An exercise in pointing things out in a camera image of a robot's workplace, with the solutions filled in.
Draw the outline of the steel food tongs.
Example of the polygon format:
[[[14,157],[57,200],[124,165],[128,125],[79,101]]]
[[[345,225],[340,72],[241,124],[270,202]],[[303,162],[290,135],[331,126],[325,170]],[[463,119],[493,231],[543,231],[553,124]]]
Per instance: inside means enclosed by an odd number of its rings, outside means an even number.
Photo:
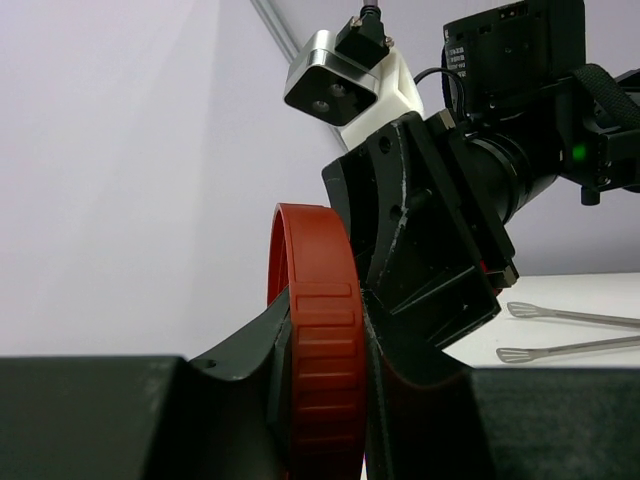
[[[553,309],[517,301],[508,302],[506,309],[513,321],[552,326],[549,346],[539,342],[534,347],[497,348],[497,358],[507,365],[639,347],[637,318]]]

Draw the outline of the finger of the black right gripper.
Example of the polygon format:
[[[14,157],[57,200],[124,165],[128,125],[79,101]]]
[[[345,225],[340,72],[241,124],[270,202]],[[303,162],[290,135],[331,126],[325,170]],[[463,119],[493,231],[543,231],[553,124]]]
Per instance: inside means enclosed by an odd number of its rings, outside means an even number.
[[[369,144],[329,163],[322,179],[330,206],[339,214],[353,250],[373,250],[380,226],[382,178]]]
[[[438,270],[420,249],[426,231],[409,227],[414,190],[410,148],[399,118],[370,135],[382,178],[380,226],[373,250],[357,250],[357,267],[371,322],[381,337],[412,337],[444,349],[492,320],[500,311],[498,293],[484,290],[470,269]],[[489,184],[490,196],[500,194]]]

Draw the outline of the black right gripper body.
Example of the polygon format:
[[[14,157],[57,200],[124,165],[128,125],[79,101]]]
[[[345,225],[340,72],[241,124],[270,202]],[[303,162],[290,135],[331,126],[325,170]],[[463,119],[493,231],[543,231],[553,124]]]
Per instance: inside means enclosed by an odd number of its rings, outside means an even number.
[[[515,195],[506,191],[494,200],[489,189],[491,182],[510,187],[502,155],[469,140],[448,110],[426,120],[412,112],[399,122],[410,148],[407,180],[422,188],[411,193],[409,227],[425,230],[431,242],[420,251],[438,270],[470,269],[484,290],[513,286],[515,249],[504,221],[515,212]]]

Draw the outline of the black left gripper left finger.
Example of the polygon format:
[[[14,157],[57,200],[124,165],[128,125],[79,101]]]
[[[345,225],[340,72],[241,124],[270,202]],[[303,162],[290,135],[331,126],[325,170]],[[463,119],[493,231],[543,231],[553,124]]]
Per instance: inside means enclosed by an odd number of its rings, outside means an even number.
[[[5,479],[281,479],[267,422],[289,296],[216,347],[180,356],[6,357]]]

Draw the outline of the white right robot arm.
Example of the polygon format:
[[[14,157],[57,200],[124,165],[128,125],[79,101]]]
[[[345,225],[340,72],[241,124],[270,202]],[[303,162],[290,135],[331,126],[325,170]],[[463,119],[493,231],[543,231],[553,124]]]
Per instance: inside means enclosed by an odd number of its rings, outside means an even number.
[[[556,179],[595,205],[639,188],[639,75],[586,60],[580,1],[518,1],[446,24],[444,110],[395,114],[323,170],[346,224],[366,330],[443,349],[518,278],[507,223]]]

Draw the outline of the red round lid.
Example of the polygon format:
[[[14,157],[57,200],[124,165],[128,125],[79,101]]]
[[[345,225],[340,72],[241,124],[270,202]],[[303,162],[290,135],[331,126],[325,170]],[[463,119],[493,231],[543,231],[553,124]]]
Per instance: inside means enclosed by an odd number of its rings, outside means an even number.
[[[289,293],[291,479],[357,479],[366,430],[363,306],[340,216],[317,205],[276,207],[267,300]]]

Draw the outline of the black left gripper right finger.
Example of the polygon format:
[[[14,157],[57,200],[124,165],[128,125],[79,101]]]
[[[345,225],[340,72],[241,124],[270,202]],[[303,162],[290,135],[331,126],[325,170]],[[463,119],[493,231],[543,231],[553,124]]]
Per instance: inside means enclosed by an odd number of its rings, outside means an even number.
[[[432,341],[491,320],[494,294],[440,293],[407,310],[363,294],[372,479],[635,479],[632,368],[473,368]]]

